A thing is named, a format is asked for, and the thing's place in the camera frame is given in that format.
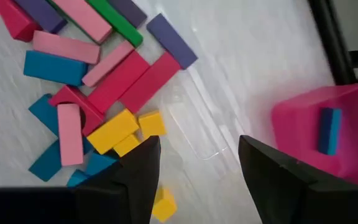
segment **purple block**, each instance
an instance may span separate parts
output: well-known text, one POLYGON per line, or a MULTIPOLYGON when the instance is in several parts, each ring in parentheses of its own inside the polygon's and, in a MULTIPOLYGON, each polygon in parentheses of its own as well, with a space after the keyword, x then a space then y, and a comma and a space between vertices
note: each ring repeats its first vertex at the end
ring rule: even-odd
POLYGON ((162 14, 158 14, 147 24, 147 30, 171 53, 182 69, 188 68, 197 60, 194 52, 162 14))
POLYGON ((146 14, 131 0, 109 0, 109 3, 136 28, 147 19, 146 14))
POLYGON ((56 34, 67 21, 46 0, 15 0, 44 30, 56 34))

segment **toy block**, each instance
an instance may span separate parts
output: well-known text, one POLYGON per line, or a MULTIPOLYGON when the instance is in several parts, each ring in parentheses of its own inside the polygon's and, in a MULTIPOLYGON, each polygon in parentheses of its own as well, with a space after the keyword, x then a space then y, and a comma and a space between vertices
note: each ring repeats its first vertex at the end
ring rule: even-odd
POLYGON ((119 157, 125 156, 128 152, 136 148, 140 144, 140 141, 134 134, 130 134, 124 140, 114 146, 115 152, 119 157))
POLYGON ((131 0, 109 0, 109 3, 136 28, 147 19, 146 14, 131 0))
POLYGON ((138 121, 144 140, 148 139, 150 136, 159 136, 167 133, 159 111, 153 111, 139 116, 138 121))
POLYGON ((30 42, 34 31, 41 29, 15 2, 0 0, 0 15, 15 40, 30 42))
POLYGON ((29 111, 34 114, 52 133, 59 135, 57 109, 50 105, 48 100, 51 94, 41 96, 33 105, 29 107, 29 111))
POLYGON ((80 171, 79 169, 75 170, 73 175, 71 175, 70 179, 68 180, 66 186, 67 187, 75 187, 78 184, 84 182, 89 176, 86 175, 84 172, 80 171))
POLYGON ((341 116, 341 109, 323 108, 321 110, 318 141, 319 152, 329 156, 336 154, 341 116))
POLYGON ((85 114, 85 125, 82 133, 88 136, 95 130, 103 121, 104 116, 98 109, 96 109, 86 98, 86 96, 77 88, 73 86, 63 86, 50 100, 52 106, 57 106, 60 103, 75 103, 81 107, 85 114))
POLYGON ((109 167, 116 161, 116 159, 113 159, 109 156, 99 155, 94 152, 89 156, 89 161, 88 165, 86 165, 85 174, 95 175, 104 170, 105 168, 109 167))
POLYGON ((59 145, 59 140, 50 145, 31 165, 29 171, 45 182, 50 180, 62 168, 59 145))
POLYGON ((88 100, 102 113, 150 67, 136 51, 117 66, 88 96, 88 100))
POLYGON ((57 105, 62 166, 84 162, 80 107, 74 103, 57 105))
POLYGON ((134 115, 124 109, 90 134, 88 141, 100 154, 104 154, 138 129, 134 115))
POLYGON ((52 0, 68 17, 101 44, 112 32, 112 27, 88 3, 78 0, 52 0))
POLYGON ((120 102, 136 113, 169 79, 180 65, 165 52, 121 97, 120 102))
POLYGON ((152 214, 160 222, 166 222, 177 210, 175 198, 166 188, 159 188, 155 194, 152 214))
POLYGON ((32 46, 34 50, 39 52, 90 64, 96 64, 100 56, 100 47, 95 44, 61 37, 43 31, 35 31, 32 46))
POLYGON ((142 35, 107 0, 86 0, 101 16, 110 23, 134 47, 143 42, 142 35))
POLYGON ((15 0, 44 30, 56 34, 67 21, 46 0, 15 0))
POLYGON ((82 85, 88 65, 69 58, 28 50, 25 54, 23 74, 74 86, 82 85))
POLYGON ((182 69, 188 68, 198 59, 162 14, 158 14, 147 24, 147 30, 171 53, 182 69))
POLYGON ((106 58, 93 67, 83 78, 82 82, 89 87, 94 87, 104 76, 113 70, 121 61, 123 61, 132 51, 134 47, 124 41, 116 47, 106 58))

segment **light pink block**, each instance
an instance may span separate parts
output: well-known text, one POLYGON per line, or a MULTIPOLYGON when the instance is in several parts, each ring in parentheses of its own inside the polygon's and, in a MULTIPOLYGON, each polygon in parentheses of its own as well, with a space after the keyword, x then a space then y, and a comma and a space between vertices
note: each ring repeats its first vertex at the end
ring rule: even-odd
POLYGON ((74 103, 57 105, 62 166, 84 162, 80 107, 74 103))
POLYGON ((116 67, 124 58, 126 58, 134 47, 128 41, 124 41, 116 47, 106 58, 98 63, 83 78, 82 82, 89 87, 95 86, 100 79, 107 75, 114 67, 116 67))
POLYGON ((85 0, 53 0, 94 41, 101 44, 112 32, 108 24, 85 0))
POLYGON ((100 47, 96 44, 61 37, 44 31, 35 31, 32 46, 34 50, 61 57, 96 64, 100 47))
POLYGON ((322 87, 280 102, 272 123, 278 150, 358 184, 358 84, 322 87), (318 151, 322 108, 342 110, 335 156, 318 151))

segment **white table surface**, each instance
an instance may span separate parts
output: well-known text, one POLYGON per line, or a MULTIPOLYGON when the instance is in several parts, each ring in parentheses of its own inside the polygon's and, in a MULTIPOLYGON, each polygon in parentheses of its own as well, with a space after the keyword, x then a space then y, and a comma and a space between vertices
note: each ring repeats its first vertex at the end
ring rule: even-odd
MULTIPOLYGON (((162 12, 199 60, 176 74, 139 114, 159 108, 161 184, 178 205, 167 223, 261 223, 237 160, 241 134, 275 145, 272 106, 333 85, 306 0, 135 0, 149 16, 162 12)), ((146 31, 139 53, 153 63, 162 48, 146 31)), ((73 24, 61 35, 89 39, 73 24)), ((108 54, 122 41, 103 45, 108 54)), ((62 86, 22 74, 31 44, 12 40, 0 18, 0 186, 65 185, 78 167, 44 183, 27 169, 56 139, 27 109, 62 86)), ((89 88, 82 88, 88 94, 89 88)), ((116 103, 109 117, 123 106, 116 103)))

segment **pile of blocks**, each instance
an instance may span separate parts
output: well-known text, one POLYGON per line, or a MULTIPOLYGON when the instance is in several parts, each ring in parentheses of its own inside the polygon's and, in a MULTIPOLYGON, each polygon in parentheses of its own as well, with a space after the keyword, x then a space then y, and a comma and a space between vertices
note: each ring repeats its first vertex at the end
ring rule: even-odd
MULTIPOLYGON (((91 153, 86 170, 76 170, 68 181, 74 187, 137 147, 138 129, 143 140, 166 133, 159 111, 138 119, 133 114, 197 56, 162 14, 147 24, 165 49, 152 65, 135 50, 143 42, 137 28, 147 16, 131 0, 0 0, 0 15, 13 39, 32 41, 24 75, 65 84, 29 108, 58 137, 30 167, 31 173, 48 181, 62 166, 82 164, 84 155, 91 153), (57 35, 67 21, 94 43, 57 35), (100 45, 114 31, 126 40, 100 59, 100 45), (82 85, 96 88, 85 96, 78 89, 82 85), (104 122, 106 111, 117 101, 125 109, 104 122), (117 156, 105 155, 109 151, 117 156)), ((169 190, 158 190, 153 214, 164 222, 175 211, 169 190)))

